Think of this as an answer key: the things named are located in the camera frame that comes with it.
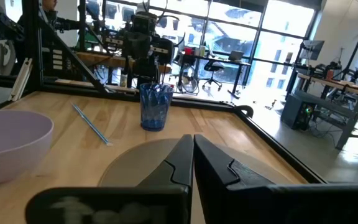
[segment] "blue plastic cup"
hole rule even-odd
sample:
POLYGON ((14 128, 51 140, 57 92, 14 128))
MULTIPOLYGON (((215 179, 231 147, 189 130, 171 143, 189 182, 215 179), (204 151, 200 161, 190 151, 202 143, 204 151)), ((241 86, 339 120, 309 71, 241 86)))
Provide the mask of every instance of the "blue plastic cup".
POLYGON ((161 131, 165 126, 173 88, 145 83, 140 85, 140 123, 147 131, 161 131))

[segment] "office chair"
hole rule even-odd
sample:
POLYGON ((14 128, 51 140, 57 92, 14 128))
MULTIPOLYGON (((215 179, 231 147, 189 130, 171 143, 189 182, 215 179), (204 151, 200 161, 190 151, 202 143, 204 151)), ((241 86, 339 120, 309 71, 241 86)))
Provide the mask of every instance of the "office chair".
POLYGON ((217 72, 221 69, 224 69, 224 66, 220 64, 219 62, 215 62, 213 60, 210 60, 205 66, 204 70, 208 72, 212 72, 211 78, 200 78, 200 80, 206 80, 206 82, 203 85, 203 88, 205 87, 205 84, 209 83, 212 84, 212 82, 216 83, 218 85, 218 91, 222 88, 222 83, 214 79, 214 72, 217 72))

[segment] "round wooden board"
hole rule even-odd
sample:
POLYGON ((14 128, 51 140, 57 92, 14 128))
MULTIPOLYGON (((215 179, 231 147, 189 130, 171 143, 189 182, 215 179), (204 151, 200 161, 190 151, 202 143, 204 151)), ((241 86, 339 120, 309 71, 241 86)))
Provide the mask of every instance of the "round wooden board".
MULTIPOLYGON (((135 187, 146 178, 169 155, 179 139, 150 141, 129 149, 114 160, 99 181, 100 187, 135 187)), ((235 158, 256 173, 276 184, 292 184, 290 180, 270 166, 225 146, 218 146, 226 154, 235 158)), ((196 179, 193 179, 193 201, 191 223, 205 223, 196 179)))

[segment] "desk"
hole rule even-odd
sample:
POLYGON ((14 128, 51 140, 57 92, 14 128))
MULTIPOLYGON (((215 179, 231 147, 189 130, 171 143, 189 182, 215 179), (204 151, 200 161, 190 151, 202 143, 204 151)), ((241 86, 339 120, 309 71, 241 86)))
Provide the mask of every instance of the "desk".
MULTIPOLYGON (((317 105, 322 106, 323 108, 326 108, 332 112, 335 112, 337 114, 340 114, 340 115, 348 118, 346 123, 338 123, 335 119, 330 118, 329 116, 326 116, 324 114, 317 114, 317 117, 342 129, 342 134, 336 144, 336 148, 342 149, 349 138, 358 138, 357 134, 352 134, 352 132, 354 130, 354 126, 356 125, 356 122, 358 121, 358 100, 357 100, 356 105, 354 106, 354 109, 350 110, 348 108, 342 107, 341 105, 337 105, 337 104, 331 103, 330 101, 325 100, 326 95, 317 97, 317 96, 307 93, 308 85, 310 84, 310 82, 321 83, 323 85, 337 88, 340 90, 343 90, 345 85, 343 85, 337 81, 334 81, 334 80, 328 81, 328 80, 323 80, 320 78, 309 77, 309 76, 303 75, 303 74, 298 74, 298 77, 301 78, 301 81, 298 84, 298 90, 295 91, 296 96, 300 97, 304 101, 316 103, 317 105)), ((347 91, 349 93, 355 93, 358 95, 358 86, 347 86, 345 91, 347 91)))
MULTIPOLYGON (((230 61, 227 59, 218 59, 218 58, 208 58, 208 57, 202 57, 202 56, 195 56, 195 55, 187 55, 187 54, 183 54, 183 58, 181 60, 181 65, 180 67, 183 68, 184 64, 185 64, 185 59, 190 59, 190 58, 196 58, 196 59, 203 59, 203 60, 212 60, 214 62, 222 62, 222 63, 230 63, 233 65, 238 65, 239 69, 237 71, 237 75, 236 75, 236 79, 234 80, 234 86, 233 86, 233 91, 229 91, 228 92, 236 99, 239 99, 238 96, 236 96, 236 89, 237 89, 237 84, 239 82, 240 79, 240 75, 241 75, 241 70, 243 66, 250 66, 251 64, 249 63, 245 63, 245 62, 235 62, 235 61, 230 61)), ((178 81, 178 88, 180 89, 180 91, 182 92, 181 89, 181 77, 182 77, 182 73, 179 73, 179 81, 178 81)))
MULTIPOLYGON (((77 52, 76 53, 78 58, 80 58, 82 61, 84 61, 85 65, 93 65, 93 64, 98 64, 98 65, 104 65, 107 67, 112 67, 112 68, 124 68, 125 67, 125 58, 124 57, 112 57, 110 55, 106 55, 106 54, 97 54, 97 53, 89 53, 89 52, 77 52)), ((132 67, 132 65, 134 64, 135 60, 130 59, 129 60, 129 66, 132 67)), ((170 73, 172 68, 171 65, 167 64, 167 65, 159 65, 158 69, 160 71, 160 73, 170 73)), ((112 79, 112 71, 109 71, 109 77, 108 77, 108 82, 111 83, 111 79, 112 79)))
POLYGON ((264 162, 289 183, 305 179, 288 165, 253 130, 232 113, 172 106, 165 129, 144 131, 139 103, 34 92, 4 109, 42 113, 55 124, 51 149, 36 168, 0 184, 0 224, 23 224, 24 207, 36 193, 63 186, 98 185, 110 163, 139 144, 183 134, 202 134, 215 144, 228 146, 264 162), (106 146, 73 109, 78 105, 98 129, 113 142, 106 146))

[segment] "purple bowl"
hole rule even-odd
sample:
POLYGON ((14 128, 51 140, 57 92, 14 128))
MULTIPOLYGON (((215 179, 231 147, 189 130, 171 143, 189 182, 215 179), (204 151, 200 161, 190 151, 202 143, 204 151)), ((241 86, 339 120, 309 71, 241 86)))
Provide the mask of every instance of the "purple bowl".
POLYGON ((0 182, 31 169, 47 154, 53 121, 30 111, 0 110, 0 182))

